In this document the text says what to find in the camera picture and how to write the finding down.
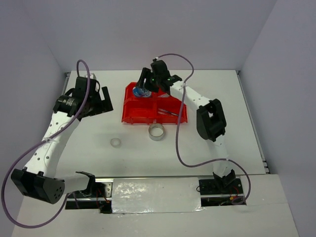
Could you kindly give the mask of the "small clear tape roll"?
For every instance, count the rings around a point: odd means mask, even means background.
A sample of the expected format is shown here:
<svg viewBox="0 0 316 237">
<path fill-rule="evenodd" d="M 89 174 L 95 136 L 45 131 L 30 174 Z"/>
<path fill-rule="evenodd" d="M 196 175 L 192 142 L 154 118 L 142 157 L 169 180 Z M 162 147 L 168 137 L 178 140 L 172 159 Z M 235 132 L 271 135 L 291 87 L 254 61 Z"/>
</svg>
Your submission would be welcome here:
<svg viewBox="0 0 316 237">
<path fill-rule="evenodd" d="M 121 147 L 121 140 L 119 138 L 112 138 L 110 140 L 110 144 L 113 148 L 120 148 Z"/>
</svg>

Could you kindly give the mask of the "blue pen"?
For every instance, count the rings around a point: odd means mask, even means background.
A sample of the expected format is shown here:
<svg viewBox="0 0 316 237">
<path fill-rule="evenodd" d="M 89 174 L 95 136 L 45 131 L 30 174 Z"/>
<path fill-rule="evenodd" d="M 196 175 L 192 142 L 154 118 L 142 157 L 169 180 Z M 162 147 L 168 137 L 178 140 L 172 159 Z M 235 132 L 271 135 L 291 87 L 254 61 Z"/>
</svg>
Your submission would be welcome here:
<svg viewBox="0 0 316 237">
<path fill-rule="evenodd" d="M 174 117 L 178 117 L 178 116 L 179 116 L 178 114 L 175 114 L 175 113 L 166 113 L 166 112 L 164 112 L 164 111 L 158 111 L 158 114 L 164 115 L 164 116 L 174 116 Z"/>
</svg>

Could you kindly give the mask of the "large grey tape roll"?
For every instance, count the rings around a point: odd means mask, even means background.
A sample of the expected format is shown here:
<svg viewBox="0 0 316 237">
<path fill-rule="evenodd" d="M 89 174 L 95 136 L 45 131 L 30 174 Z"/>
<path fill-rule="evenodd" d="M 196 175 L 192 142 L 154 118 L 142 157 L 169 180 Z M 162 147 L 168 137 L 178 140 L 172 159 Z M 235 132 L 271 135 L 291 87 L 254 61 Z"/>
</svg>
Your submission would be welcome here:
<svg viewBox="0 0 316 237">
<path fill-rule="evenodd" d="M 153 141 L 161 141 L 165 137 L 165 128 L 160 123 L 153 123 L 148 128 L 149 138 Z"/>
</svg>

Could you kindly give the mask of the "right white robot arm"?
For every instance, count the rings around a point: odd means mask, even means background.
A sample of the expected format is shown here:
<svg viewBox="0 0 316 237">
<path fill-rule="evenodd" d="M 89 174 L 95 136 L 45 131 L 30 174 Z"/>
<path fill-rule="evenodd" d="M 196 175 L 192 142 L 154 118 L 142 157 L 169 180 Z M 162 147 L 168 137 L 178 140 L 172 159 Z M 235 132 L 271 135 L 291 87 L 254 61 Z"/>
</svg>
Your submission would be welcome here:
<svg viewBox="0 0 316 237">
<path fill-rule="evenodd" d="M 155 58 L 150 68 L 144 67 L 141 71 L 136 87 L 150 92 L 162 91 L 168 95 L 181 100 L 179 114 L 182 113 L 186 105 L 196 112 L 196 128 L 199 136 L 205 140 L 208 147 L 215 152 L 216 158 L 204 161 L 199 164 L 189 165 L 184 163 L 179 151 L 179 130 L 176 128 L 175 148 L 179 162 L 188 168 L 196 168 L 213 162 L 218 162 L 218 166 L 213 167 L 213 177 L 215 189 L 220 193 L 226 193 L 235 180 L 236 175 L 232 170 L 228 174 L 227 150 L 224 143 L 226 132 L 226 118 L 220 100 L 209 99 L 197 93 L 194 89 L 186 85 L 187 80 L 181 79 L 178 75 L 171 75 L 164 61 Z"/>
</svg>

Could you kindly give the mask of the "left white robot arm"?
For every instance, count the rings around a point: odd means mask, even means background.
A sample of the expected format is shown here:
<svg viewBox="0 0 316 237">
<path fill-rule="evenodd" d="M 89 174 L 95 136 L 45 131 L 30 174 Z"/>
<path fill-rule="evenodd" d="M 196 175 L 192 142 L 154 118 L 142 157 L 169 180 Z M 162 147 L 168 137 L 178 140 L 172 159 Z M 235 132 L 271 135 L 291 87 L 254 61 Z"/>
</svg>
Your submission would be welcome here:
<svg viewBox="0 0 316 237">
<path fill-rule="evenodd" d="M 14 169 L 11 180 L 24 196 L 50 204 L 57 203 L 67 193 L 80 192 L 85 197 L 96 193 L 95 175 L 77 171 L 66 177 L 56 177 L 59 159 L 66 144 L 85 117 L 113 110 L 107 87 L 101 87 L 95 74 L 77 77 L 75 87 L 61 95 L 53 107 L 49 127 L 23 169 Z"/>
</svg>

